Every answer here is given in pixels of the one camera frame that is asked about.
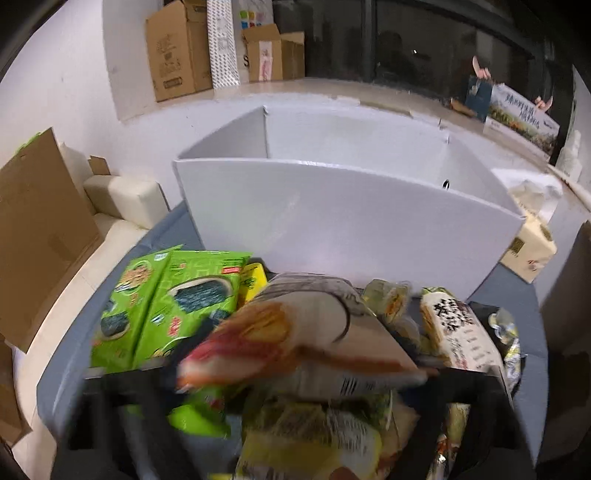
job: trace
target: open white storage bin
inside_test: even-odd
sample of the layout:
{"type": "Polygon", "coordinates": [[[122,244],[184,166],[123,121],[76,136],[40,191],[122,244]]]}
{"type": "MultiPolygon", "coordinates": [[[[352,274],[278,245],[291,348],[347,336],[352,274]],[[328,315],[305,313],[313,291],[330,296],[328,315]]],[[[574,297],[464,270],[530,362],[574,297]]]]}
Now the open white storage bin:
{"type": "Polygon", "coordinates": [[[465,299],[523,223],[453,134],[360,106],[256,109],[185,151],[175,169],[206,248],[252,251],[272,271],[358,287],[407,280],[465,299]]]}

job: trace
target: gray tabletop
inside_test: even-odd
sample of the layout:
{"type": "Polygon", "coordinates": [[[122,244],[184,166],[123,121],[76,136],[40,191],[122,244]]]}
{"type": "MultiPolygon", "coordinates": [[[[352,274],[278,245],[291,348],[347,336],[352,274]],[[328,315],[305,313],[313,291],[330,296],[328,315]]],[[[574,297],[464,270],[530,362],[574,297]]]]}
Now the gray tabletop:
{"type": "MultiPolygon", "coordinates": [[[[64,335],[37,385],[37,410],[54,437],[58,438],[61,435],[69,419],[90,363],[93,334],[100,321],[103,307],[123,269],[133,258],[178,244],[184,244],[183,249],[187,250],[203,249],[199,234],[184,203],[170,212],[127,253],[96,290],[64,335]]],[[[528,356],[521,388],[515,396],[514,404],[535,461],[544,432],[548,400],[548,352],[534,287],[498,264],[470,300],[504,307],[515,318],[522,352],[528,356]]],[[[228,452],[235,452],[237,446],[234,443],[232,442],[228,452]]],[[[217,441],[211,442],[211,447],[212,451],[219,451],[217,441]]]]}

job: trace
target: yellow package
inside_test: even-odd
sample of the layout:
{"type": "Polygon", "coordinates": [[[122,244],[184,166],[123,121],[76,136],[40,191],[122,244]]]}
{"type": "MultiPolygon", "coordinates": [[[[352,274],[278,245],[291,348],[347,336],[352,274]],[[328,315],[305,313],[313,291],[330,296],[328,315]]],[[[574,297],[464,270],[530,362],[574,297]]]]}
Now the yellow package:
{"type": "Polygon", "coordinates": [[[381,448],[378,431],[348,412],[310,403],[266,404],[246,427],[235,478],[351,478],[340,475],[346,469],[368,480],[381,448]]]}
{"type": "Polygon", "coordinates": [[[260,263],[251,263],[243,267],[238,289],[238,308],[251,301],[267,285],[265,269],[260,263]]]}

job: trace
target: white bottle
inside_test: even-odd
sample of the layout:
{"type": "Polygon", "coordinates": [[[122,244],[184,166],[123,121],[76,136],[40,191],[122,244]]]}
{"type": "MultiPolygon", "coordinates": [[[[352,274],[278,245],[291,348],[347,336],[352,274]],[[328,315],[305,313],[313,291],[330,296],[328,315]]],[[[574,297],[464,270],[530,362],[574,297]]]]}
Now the white bottle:
{"type": "Polygon", "coordinates": [[[578,181],[583,170],[583,165],[579,161],[579,147],[581,145],[581,132],[573,130],[556,162],[556,168],[566,173],[573,181],[578,181]]]}

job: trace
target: green snack package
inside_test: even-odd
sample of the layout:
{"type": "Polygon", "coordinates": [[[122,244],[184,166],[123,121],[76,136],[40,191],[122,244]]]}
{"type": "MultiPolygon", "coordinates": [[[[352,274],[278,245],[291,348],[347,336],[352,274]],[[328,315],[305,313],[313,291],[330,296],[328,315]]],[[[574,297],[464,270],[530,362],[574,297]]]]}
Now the green snack package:
{"type": "Polygon", "coordinates": [[[240,271],[250,256],[245,252],[173,252],[152,298],[134,367],[168,354],[194,334],[206,316],[229,317],[236,310],[240,271]]]}
{"type": "Polygon", "coordinates": [[[170,253],[181,247],[139,257],[127,265],[100,318],[90,366],[104,367],[107,373],[131,369],[152,295],[170,253]]]}

